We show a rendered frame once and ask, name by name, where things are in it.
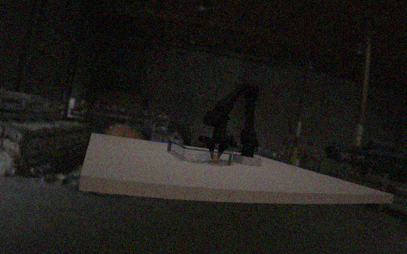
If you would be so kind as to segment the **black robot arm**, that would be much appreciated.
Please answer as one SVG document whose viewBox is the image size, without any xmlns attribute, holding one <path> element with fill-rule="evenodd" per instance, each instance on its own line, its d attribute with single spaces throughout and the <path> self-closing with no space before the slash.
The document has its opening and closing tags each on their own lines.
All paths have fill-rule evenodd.
<svg viewBox="0 0 407 254">
<path fill-rule="evenodd" d="M 254 120 L 254 105 L 258 97 L 259 88 L 256 85 L 238 84 L 237 87 L 225 98 L 216 103 L 212 111 L 207 111 L 203 117 L 205 125 L 216 126 L 219 128 L 226 128 L 227 120 L 231 119 L 229 114 L 233 109 L 235 102 L 244 94 L 247 101 L 246 105 L 246 120 L 245 128 L 241 131 L 241 145 L 242 153 L 240 155 L 246 157 L 253 157 L 254 149 L 258 146 L 256 131 L 253 129 Z M 218 131 L 215 140 L 219 141 L 222 145 L 229 145 L 234 142 L 233 135 L 226 135 L 227 132 L 221 134 Z M 247 145 L 251 144 L 251 145 Z"/>
</svg>

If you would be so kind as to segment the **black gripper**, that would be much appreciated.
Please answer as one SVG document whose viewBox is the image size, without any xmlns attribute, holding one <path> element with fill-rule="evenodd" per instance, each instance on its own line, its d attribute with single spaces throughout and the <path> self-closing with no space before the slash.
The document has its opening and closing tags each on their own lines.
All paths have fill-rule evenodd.
<svg viewBox="0 0 407 254">
<path fill-rule="evenodd" d="M 215 141 L 217 132 L 221 131 L 221 134 L 224 134 L 226 132 L 226 129 L 219 128 L 219 127 L 215 127 L 213 130 L 214 130 L 214 133 L 213 133 L 213 137 L 211 137 L 211 139 L 209 137 L 205 137 L 205 136 L 200 136 L 198 139 L 199 142 L 206 143 L 206 145 L 208 145 L 209 151 L 214 151 L 215 143 L 221 144 L 219 141 Z M 231 147 L 237 147 L 237 142 L 234 141 L 233 143 L 230 143 L 229 145 Z M 228 145 L 222 145 L 222 144 L 219 145 L 218 152 L 223 152 L 226 148 L 229 148 L 227 146 Z"/>
</svg>

